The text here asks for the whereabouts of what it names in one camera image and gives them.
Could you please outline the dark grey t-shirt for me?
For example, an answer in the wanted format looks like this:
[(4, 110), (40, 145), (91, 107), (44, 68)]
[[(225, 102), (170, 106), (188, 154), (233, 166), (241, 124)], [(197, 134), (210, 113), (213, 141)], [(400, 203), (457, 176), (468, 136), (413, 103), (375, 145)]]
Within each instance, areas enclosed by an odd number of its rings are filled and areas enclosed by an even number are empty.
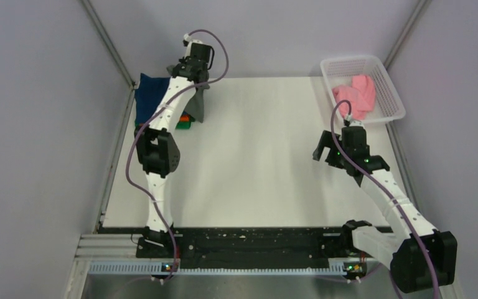
[(195, 88), (195, 95), (188, 101), (184, 111), (195, 121), (204, 122), (204, 91), (210, 88), (206, 82), (209, 80), (209, 72), (206, 65), (177, 64), (167, 67), (171, 77), (187, 78), (192, 84), (205, 82), (204, 85)]

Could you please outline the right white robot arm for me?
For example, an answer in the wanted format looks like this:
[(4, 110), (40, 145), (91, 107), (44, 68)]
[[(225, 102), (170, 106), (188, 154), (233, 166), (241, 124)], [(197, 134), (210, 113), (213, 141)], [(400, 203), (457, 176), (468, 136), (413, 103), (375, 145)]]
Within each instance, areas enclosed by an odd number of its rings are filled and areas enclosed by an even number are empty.
[(441, 231), (421, 215), (399, 187), (390, 166), (372, 155), (367, 132), (358, 125), (341, 133), (323, 131), (312, 157), (318, 161), (328, 149), (326, 163), (344, 170), (373, 201), (393, 231), (387, 236), (367, 221), (347, 221), (340, 239), (341, 251), (356, 257), (362, 251), (386, 266), (397, 289), (403, 293), (433, 291), (454, 283), (457, 239)]

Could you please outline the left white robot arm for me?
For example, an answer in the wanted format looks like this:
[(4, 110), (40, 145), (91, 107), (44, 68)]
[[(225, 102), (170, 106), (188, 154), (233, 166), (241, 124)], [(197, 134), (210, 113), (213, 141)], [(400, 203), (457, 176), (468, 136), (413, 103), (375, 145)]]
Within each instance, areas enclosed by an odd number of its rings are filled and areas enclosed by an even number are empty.
[(201, 40), (185, 38), (185, 54), (168, 68), (168, 78), (141, 75), (136, 89), (136, 123), (134, 141), (128, 161), (137, 156), (146, 185), (128, 178), (130, 185), (148, 198), (148, 219), (143, 236), (151, 241), (151, 250), (168, 257), (176, 242), (172, 231), (171, 205), (167, 199), (167, 176), (180, 163), (180, 150), (174, 132), (181, 117), (204, 121), (204, 91), (209, 89), (215, 49)]

